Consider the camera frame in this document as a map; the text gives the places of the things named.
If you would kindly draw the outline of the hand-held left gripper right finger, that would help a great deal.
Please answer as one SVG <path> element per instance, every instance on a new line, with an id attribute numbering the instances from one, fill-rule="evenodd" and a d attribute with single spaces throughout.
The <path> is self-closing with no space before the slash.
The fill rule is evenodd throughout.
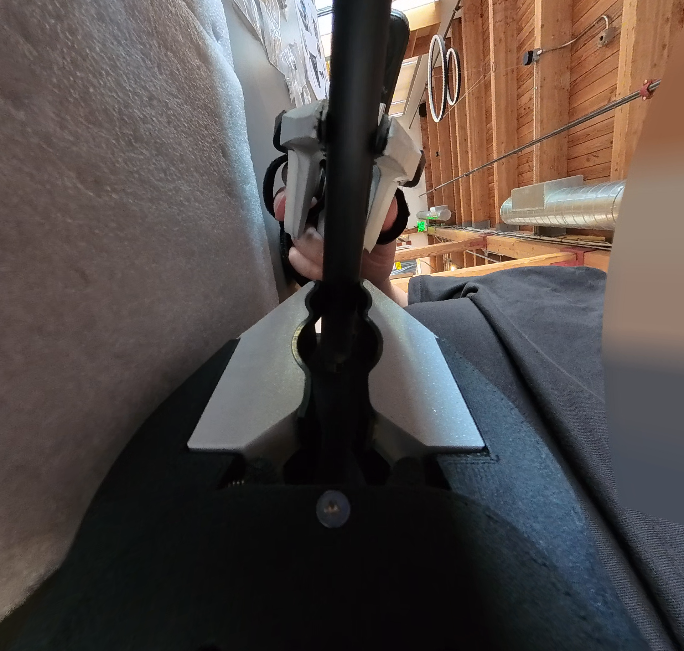
<path id="1" fill-rule="evenodd" d="M 369 373 L 377 414 L 373 446 L 387 461 L 484 449 L 480 432 L 432 331 L 364 281 L 369 320 L 382 338 Z"/>

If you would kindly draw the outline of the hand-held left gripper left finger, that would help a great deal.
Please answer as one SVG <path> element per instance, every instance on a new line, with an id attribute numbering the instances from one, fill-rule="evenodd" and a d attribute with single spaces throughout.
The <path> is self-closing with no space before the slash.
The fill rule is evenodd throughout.
<path id="1" fill-rule="evenodd" d="M 310 281 L 240 336 L 189 450 L 267 459 L 284 474 L 299 448 L 296 420 L 306 384 L 292 342 L 309 315 L 305 300 L 313 288 Z"/>

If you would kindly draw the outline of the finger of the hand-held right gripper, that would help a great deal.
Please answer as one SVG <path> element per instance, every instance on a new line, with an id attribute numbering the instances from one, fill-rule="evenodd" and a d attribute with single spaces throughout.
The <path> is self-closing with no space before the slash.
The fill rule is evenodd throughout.
<path id="1" fill-rule="evenodd" d="M 425 157 L 396 118 L 381 115 L 376 135 L 372 184 L 367 207 L 364 249 L 378 242 L 390 202 L 398 187 L 414 187 L 421 179 Z"/>
<path id="2" fill-rule="evenodd" d="M 302 236 L 320 182 L 327 111 L 328 101 L 318 100 L 284 111 L 275 121 L 274 145 L 288 158 L 284 228 L 291 237 Z"/>

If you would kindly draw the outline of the black electric screwdriver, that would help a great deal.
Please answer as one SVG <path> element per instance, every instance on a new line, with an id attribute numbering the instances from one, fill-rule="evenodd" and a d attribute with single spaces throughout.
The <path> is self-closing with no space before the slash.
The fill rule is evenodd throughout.
<path id="1" fill-rule="evenodd" d="M 391 0 L 333 0 L 330 97 L 325 122 L 323 278 L 309 298 L 321 319 L 311 360 L 317 484 L 364 484 L 372 436 L 369 372 L 380 348 L 361 283 L 364 230 L 377 144 Z"/>

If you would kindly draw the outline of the person's right hand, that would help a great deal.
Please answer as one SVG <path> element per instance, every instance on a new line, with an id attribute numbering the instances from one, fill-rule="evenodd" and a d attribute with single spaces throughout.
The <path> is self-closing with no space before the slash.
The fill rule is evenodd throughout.
<path id="1" fill-rule="evenodd" d="M 382 225 L 385 233 L 393 227 L 399 213 L 407 210 L 406 200 L 401 190 L 397 190 Z M 389 296 L 399 306 L 408 306 L 408 296 L 404 290 L 394 286 L 389 280 L 395 260 L 396 240 L 386 245 L 375 245 L 372 251 L 363 251 L 361 277 L 369 280 L 375 287 Z M 288 259 L 294 270 L 308 280 L 321 280 L 323 273 L 323 236 L 316 227 L 306 225 L 302 236 L 293 239 Z"/>

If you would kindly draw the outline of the person's black shirt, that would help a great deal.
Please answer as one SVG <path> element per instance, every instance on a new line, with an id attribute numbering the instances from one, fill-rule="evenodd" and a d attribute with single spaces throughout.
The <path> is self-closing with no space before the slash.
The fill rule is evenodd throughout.
<path id="1" fill-rule="evenodd" d="M 489 459 L 446 458 L 452 488 L 489 503 L 548 556 L 622 648 L 683 649 L 683 527 L 623 507 L 601 359 L 607 274 L 592 267 L 411 279 Z"/>

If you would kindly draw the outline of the metal threaded rod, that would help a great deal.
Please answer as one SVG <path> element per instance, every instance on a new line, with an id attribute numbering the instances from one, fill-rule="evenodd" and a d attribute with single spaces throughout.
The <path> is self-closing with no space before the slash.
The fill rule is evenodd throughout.
<path id="1" fill-rule="evenodd" d="M 555 138 L 555 137 L 559 136 L 560 134 L 565 133 L 565 132 L 567 132 L 573 128 L 576 128 L 580 125 L 591 122 L 593 119 L 596 119 L 596 118 L 598 118 L 598 117 L 600 117 L 606 113 L 610 113 L 611 111 L 617 110 L 618 108 L 623 107 L 624 105 L 626 105 L 632 101 L 635 101 L 637 99 L 640 99 L 640 100 L 649 99 L 653 96 L 654 92 L 660 86 L 661 83 L 662 83 L 661 78 L 660 79 L 647 80 L 636 91 L 633 91 L 632 93 L 629 93 L 628 95 L 625 95 L 621 98 L 615 99 L 615 100 L 607 103 L 603 107 L 597 108 L 597 109 L 593 110 L 592 112 L 589 112 L 588 114 L 567 123 L 566 125 L 563 125 L 559 128 L 556 128 L 549 133 L 543 134 L 542 136 L 539 136 L 536 139 L 528 141 L 528 142 L 518 146 L 517 148 L 515 148 L 513 150 L 507 151 L 506 153 L 504 153 L 504 154 L 502 154 L 502 155 L 500 155 L 500 156 L 498 156 L 492 160 L 489 160 L 488 162 L 485 162 L 482 165 L 479 165 L 475 168 L 472 168 L 472 169 L 464 172 L 463 174 L 460 174 L 456 177 L 453 177 L 452 179 L 450 179 L 450 180 L 448 180 L 448 181 L 446 181 L 440 185 L 433 186 L 432 188 L 429 188 L 428 190 L 426 190 L 425 193 L 421 194 L 421 196 L 427 196 L 428 194 L 432 194 L 433 192 L 438 191 L 438 190 L 440 190 L 440 189 L 442 189 L 448 185 L 452 185 L 452 184 L 456 183 L 457 181 L 459 181 L 463 178 L 472 176 L 472 175 L 476 174 L 477 172 L 480 172 L 484 169 L 490 168 L 493 165 L 496 165 L 497 163 L 508 159 L 509 157 L 516 156 L 517 154 L 519 154 L 523 151 L 526 151 L 532 147 L 535 147 L 536 145 L 539 145 L 540 143 L 543 143 L 547 140 Z"/>

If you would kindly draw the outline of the metal conduit pipe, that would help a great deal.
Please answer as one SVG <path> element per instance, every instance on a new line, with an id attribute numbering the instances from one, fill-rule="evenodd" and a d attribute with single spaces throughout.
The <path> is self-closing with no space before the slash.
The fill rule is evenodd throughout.
<path id="1" fill-rule="evenodd" d="M 564 48 L 569 48 L 578 40 L 587 35 L 589 32 L 594 30 L 599 24 L 604 24 L 604 31 L 608 30 L 608 28 L 611 26 L 611 17 L 608 14 L 604 14 L 598 17 L 594 20 L 594 22 L 589 24 L 583 31 L 581 31 L 579 34 L 577 34 L 574 38 L 567 41 L 566 43 L 562 43 L 551 48 L 535 48 L 534 50 L 530 50 L 528 52 L 532 57 L 534 57 L 534 59 L 538 59 L 542 54 L 562 50 Z"/>

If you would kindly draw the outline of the white foam sheet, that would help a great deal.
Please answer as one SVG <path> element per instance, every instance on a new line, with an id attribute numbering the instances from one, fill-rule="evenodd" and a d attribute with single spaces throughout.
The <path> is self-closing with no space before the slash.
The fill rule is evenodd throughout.
<path id="1" fill-rule="evenodd" d="M 221 0 L 1 0 L 1 614 L 277 304 Z"/>

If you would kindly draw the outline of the group of wall posters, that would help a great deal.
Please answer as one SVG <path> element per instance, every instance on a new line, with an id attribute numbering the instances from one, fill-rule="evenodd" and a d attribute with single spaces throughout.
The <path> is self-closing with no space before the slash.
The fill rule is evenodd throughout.
<path id="1" fill-rule="evenodd" d="M 329 94 L 332 0 L 229 0 L 296 107 Z"/>

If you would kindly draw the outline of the large silver air duct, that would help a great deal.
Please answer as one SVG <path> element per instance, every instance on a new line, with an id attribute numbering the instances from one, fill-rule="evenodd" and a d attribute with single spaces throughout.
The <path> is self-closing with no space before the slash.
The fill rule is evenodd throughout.
<path id="1" fill-rule="evenodd" d="M 586 185 L 572 176 L 514 188 L 500 208 L 512 226 L 615 230 L 626 181 Z"/>

